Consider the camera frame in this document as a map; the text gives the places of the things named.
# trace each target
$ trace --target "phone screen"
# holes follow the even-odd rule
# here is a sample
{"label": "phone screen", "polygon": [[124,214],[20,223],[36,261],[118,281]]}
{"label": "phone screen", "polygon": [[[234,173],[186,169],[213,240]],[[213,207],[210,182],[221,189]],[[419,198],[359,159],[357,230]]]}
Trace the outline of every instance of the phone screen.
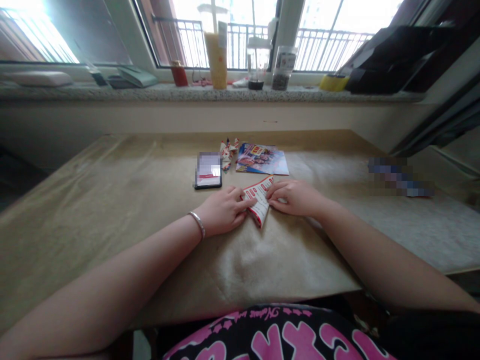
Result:
{"label": "phone screen", "polygon": [[222,157],[219,152],[201,152],[195,170],[195,188],[222,186]]}

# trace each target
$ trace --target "red container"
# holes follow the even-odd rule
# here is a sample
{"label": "red container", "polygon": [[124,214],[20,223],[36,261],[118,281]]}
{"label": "red container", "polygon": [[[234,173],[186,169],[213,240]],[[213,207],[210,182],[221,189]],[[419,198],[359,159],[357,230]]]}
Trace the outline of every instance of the red container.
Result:
{"label": "red container", "polygon": [[173,81],[178,87],[188,86],[187,73],[179,60],[171,62],[171,74],[173,75]]}

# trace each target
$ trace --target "granite window sill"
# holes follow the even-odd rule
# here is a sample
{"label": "granite window sill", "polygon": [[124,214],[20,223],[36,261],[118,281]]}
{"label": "granite window sill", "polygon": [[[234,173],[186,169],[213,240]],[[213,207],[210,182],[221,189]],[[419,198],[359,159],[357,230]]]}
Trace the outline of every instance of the granite window sill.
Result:
{"label": "granite window sill", "polygon": [[212,86],[176,87],[157,84],[147,88],[115,90],[92,83],[76,83],[56,88],[25,87],[14,83],[0,85],[3,101],[134,101],[134,102],[272,102],[272,103],[416,103],[424,94],[399,92],[394,95],[354,95],[348,91],[328,92],[303,86],[289,86],[287,91],[255,91],[246,88],[214,90]]}

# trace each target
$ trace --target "bangle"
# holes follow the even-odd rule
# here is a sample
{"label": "bangle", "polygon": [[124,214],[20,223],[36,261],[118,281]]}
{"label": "bangle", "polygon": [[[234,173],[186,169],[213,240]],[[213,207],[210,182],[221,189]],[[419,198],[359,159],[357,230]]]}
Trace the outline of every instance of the bangle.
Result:
{"label": "bangle", "polygon": [[201,230],[201,240],[200,241],[202,241],[203,239],[205,239],[204,223],[202,222],[202,220],[200,220],[200,217],[196,213],[194,213],[193,211],[190,211],[189,214],[193,216],[193,218],[197,222],[198,226],[200,227],[200,230]]}

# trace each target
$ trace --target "desk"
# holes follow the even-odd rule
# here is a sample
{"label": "desk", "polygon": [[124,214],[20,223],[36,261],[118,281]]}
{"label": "desk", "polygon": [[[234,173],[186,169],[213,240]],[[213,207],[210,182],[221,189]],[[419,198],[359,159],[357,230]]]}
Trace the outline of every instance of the desk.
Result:
{"label": "desk", "polygon": [[[196,156],[218,151],[227,136],[277,145],[292,177],[443,273],[480,266],[480,215],[441,192],[433,199],[370,196],[368,158],[385,154],[350,130],[108,135],[0,215],[0,332],[85,271],[201,204],[215,190],[193,189]],[[223,186],[263,178],[232,168]],[[132,326],[359,288],[318,227],[270,209],[261,231],[247,218],[233,232],[203,241]]]}

